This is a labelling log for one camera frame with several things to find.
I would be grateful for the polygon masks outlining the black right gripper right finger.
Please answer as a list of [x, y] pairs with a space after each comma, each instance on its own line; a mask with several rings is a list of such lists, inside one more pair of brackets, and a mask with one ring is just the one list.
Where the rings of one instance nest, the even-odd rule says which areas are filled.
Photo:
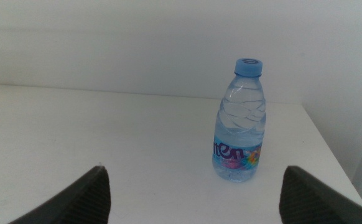
[[362, 206], [299, 166], [284, 172], [279, 213], [286, 224], [362, 224]]

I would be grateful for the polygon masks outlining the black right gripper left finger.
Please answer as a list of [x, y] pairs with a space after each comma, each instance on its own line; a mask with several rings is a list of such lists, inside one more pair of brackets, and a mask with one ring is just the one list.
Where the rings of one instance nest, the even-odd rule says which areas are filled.
[[95, 166], [13, 224], [108, 223], [111, 193], [108, 171]]

